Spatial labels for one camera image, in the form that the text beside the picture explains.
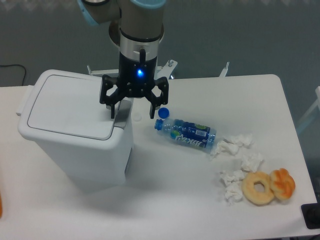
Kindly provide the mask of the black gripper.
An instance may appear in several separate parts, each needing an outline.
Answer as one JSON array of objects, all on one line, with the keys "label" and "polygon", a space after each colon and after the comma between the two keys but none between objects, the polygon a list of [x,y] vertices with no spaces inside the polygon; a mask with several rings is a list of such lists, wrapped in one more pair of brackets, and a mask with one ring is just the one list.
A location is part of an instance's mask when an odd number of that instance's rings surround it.
[{"label": "black gripper", "polygon": [[[99,103],[110,107],[111,119],[115,118],[115,105],[123,98],[146,98],[150,102],[149,116],[155,116],[156,108],[166,105],[169,100],[169,82],[165,76],[155,80],[157,58],[139,62],[119,54],[118,77],[104,74],[101,79]],[[114,86],[116,89],[111,95],[108,91]],[[156,96],[152,89],[158,87],[161,91]]]}]

